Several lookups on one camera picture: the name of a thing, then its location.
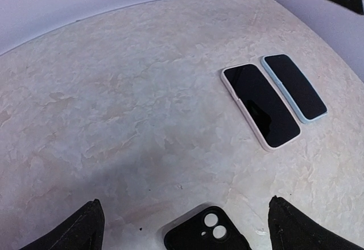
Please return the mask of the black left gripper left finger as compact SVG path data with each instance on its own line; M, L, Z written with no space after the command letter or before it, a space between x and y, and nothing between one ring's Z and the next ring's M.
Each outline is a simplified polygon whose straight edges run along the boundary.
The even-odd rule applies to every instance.
M95 199L23 249L101 249L104 229L105 215L101 202Z

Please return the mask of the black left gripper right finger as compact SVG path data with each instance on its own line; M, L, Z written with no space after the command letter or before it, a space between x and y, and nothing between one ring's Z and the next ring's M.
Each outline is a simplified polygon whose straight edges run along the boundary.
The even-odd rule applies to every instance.
M282 197L269 202L268 227L272 249L361 249L320 226Z

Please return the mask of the black phone case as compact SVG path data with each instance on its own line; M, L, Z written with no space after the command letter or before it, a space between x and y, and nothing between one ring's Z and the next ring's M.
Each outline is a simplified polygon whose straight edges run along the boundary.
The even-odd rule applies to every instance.
M164 236L166 249L250 249L226 212L209 206Z

